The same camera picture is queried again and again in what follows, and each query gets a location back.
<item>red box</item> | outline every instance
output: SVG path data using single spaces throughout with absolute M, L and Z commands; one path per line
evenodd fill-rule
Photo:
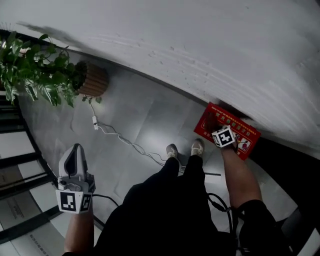
M 206 138 L 208 141 L 211 141 L 212 143 L 215 143 L 215 141 L 210 131 L 206 130 L 205 128 L 206 118 L 209 116 L 209 113 L 214 113 L 214 116 L 217 118 L 219 123 L 223 125 L 229 125 L 231 127 L 233 135 L 238 140 L 237 154 L 242 160 L 247 159 L 257 143 L 261 133 L 252 126 L 235 117 L 233 114 L 230 114 L 228 111 L 210 102 L 201 116 L 198 124 L 196 125 L 194 132 Z

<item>floor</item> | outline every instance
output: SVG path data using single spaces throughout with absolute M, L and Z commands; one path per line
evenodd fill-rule
M 88 57 L 71 54 L 73 62 L 80 59 Z M 98 59 L 90 61 L 105 67 L 110 75 L 110 86 L 102 102 L 92 102 L 98 120 L 112 125 L 146 152 L 158 153 L 165 159 L 166 146 L 175 143 L 184 159 L 188 159 L 192 142 L 198 137 L 193 130 L 205 106 L 130 70 Z M 69 147 L 75 143 L 84 147 L 88 172 L 95 176 L 97 194 L 111 196 L 121 204 L 131 186 L 143 182 L 161 168 L 115 135 L 94 130 L 92 110 L 80 97 L 74 108 L 65 103 L 53 107 L 43 99 L 32 102 L 25 95 L 19 97 L 19 102 L 31 133 L 55 174 L 60 157 Z M 203 159 L 205 172 L 221 174 L 212 183 L 206 183 L 207 191 L 228 202 L 223 160 L 220 151 L 209 141 L 205 142 Z M 256 174 L 264 202 L 275 219 L 279 221 L 290 215 L 297 207 L 293 200 L 258 165 L 250 160 L 246 162 Z M 94 214 L 103 222 L 114 209 L 109 200 L 94 198 Z M 227 215 L 216 209 L 212 209 L 211 214 L 218 230 L 227 231 Z

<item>shoe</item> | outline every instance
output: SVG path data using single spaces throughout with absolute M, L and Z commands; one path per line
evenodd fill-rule
M 198 156 L 202 158 L 205 151 L 205 144 L 202 139 L 197 138 L 191 146 L 191 156 Z
M 166 156 L 169 158 L 175 158 L 178 159 L 178 149 L 175 144 L 170 144 L 166 147 Z

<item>plant foliage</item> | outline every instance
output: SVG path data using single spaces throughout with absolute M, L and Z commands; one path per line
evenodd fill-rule
M 12 32 L 6 40 L 0 39 L 0 81 L 6 99 L 13 103 L 19 92 L 25 91 L 34 101 L 41 95 L 57 106 L 64 98 L 73 107 L 84 73 L 70 63 L 68 47 L 56 47 L 47 34 L 39 39 L 49 40 L 49 46 L 23 42 L 16 35 Z

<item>brown ribbed pot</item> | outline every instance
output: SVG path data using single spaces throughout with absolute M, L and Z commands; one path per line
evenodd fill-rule
M 99 97 L 108 87 L 107 72 L 94 64 L 86 63 L 86 74 L 83 85 L 77 90 L 86 96 Z

